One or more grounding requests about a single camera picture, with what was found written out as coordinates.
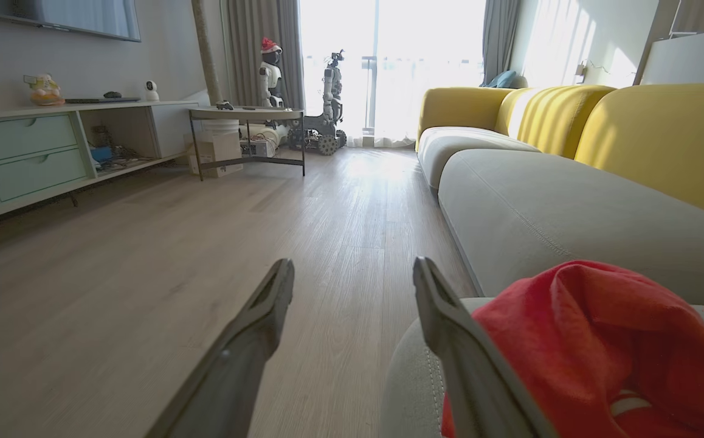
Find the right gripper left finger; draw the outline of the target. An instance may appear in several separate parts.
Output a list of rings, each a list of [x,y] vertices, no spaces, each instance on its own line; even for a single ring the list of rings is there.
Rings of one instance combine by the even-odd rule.
[[[148,437],[246,437],[267,361],[277,351],[295,269],[277,260],[211,344]]]

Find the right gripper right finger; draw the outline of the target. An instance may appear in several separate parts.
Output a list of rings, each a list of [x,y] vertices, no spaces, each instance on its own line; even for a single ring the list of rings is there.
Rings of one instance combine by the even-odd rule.
[[[413,264],[424,340],[441,363],[458,437],[555,437],[557,431],[433,260]]]

